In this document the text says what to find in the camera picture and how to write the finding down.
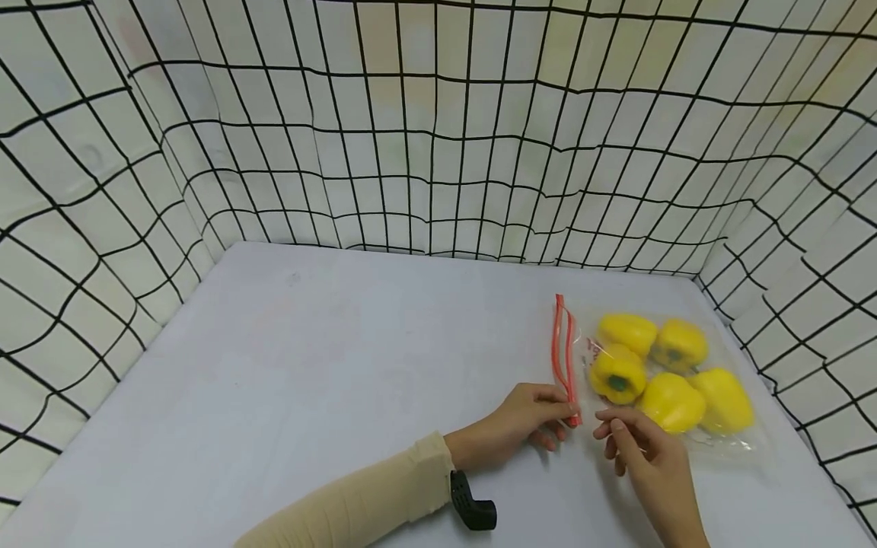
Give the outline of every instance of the white fabric wall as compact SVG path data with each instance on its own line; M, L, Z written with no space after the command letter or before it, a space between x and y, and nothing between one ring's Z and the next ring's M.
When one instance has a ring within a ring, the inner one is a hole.
M870 529L875 10L0 0L0 520L246 239L692 278Z

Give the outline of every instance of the beige sleeve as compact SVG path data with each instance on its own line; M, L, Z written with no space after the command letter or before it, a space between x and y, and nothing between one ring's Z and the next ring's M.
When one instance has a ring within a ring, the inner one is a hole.
M438 432L294 502L236 548L360 548L451 500L451 453Z

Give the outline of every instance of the grid backdrop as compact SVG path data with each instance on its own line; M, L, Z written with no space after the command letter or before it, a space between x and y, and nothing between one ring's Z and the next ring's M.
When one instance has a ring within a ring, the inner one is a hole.
M692 278L877 524L873 0L0 0L0 521L240 240Z

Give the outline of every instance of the table surface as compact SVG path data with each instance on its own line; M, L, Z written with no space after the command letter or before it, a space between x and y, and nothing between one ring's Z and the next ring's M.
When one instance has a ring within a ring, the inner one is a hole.
M230 545L327 481L481 418L516 382L551 382L555 293L721 326L682 278L237 244L0 530L0 545ZM760 471L695 459L714 548L870 546L732 355L773 449ZM629 482L585 430L559 453L525 448L473 477L475 497L496 502L496 530L466 531L445 508L381 545L656 545Z

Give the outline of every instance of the yellow bell pepper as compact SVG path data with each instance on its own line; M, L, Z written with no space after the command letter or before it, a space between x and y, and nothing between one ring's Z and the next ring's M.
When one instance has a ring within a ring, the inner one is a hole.
M694 324L672 317L664 322L652 347L652 359L678 374L707 359L707 338Z
M671 434L689 431L703 419L707 403L681 376L658 373L645 387L637 409Z
M727 436L745 430L755 422L749 396L737 377L727 369L710 369L696 374L688 382L707 403L701 421L707 432Z
M588 369L591 388L612 403L633 403L645 389L645 364L627 346L606 345Z
M602 344L620 343L642 359L649 355L657 336L657 325L634 314L607 314L597 325L597 340Z

